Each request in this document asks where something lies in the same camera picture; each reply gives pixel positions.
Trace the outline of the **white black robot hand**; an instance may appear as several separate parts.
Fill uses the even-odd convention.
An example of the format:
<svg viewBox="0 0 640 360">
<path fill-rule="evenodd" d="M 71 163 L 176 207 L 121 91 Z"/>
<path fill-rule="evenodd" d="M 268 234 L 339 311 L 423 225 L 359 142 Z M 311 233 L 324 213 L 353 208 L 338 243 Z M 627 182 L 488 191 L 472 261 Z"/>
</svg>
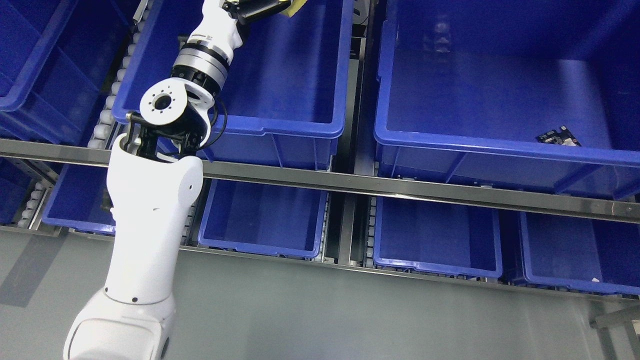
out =
<svg viewBox="0 0 640 360">
<path fill-rule="evenodd" d="M 290 6 L 290 0 L 225 0 L 221 8 L 240 25 L 249 25 L 281 13 Z"/>
</svg>

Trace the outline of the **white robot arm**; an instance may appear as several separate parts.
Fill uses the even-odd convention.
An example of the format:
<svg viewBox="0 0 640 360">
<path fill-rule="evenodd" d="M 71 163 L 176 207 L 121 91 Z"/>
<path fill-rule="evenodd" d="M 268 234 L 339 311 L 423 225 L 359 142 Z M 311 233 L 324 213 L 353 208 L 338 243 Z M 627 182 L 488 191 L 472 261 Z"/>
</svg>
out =
<svg viewBox="0 0 640 360">
<path fill-rule="evenodd" d="M 110 151 L 106 188 L 115 238 L 105 284 L 75 317 L 64 360 L 162 360 L 175 324 L 173 282 L 190 207 L 204 176 L 197 153 L 211 136 L 215 106 L 242 46 L 238 3 L 206 0 L 202 19 L 170 76 L 144 92 L 139 125 Z"/>
</svg>

